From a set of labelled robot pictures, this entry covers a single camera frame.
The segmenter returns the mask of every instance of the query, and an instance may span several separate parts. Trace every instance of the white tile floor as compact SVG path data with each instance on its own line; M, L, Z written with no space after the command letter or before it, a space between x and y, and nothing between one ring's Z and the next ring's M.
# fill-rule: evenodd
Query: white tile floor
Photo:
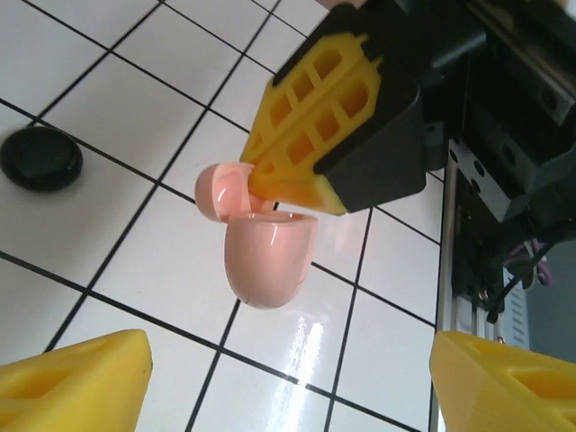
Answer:
M0 2L0 139L73 135L80 179L0 175L0 364L145 329L138 431L427 430L442 173L419 195L319 216L305 287L240 305L221 225L194 206L238 159L266 81L326 11L313 0Z

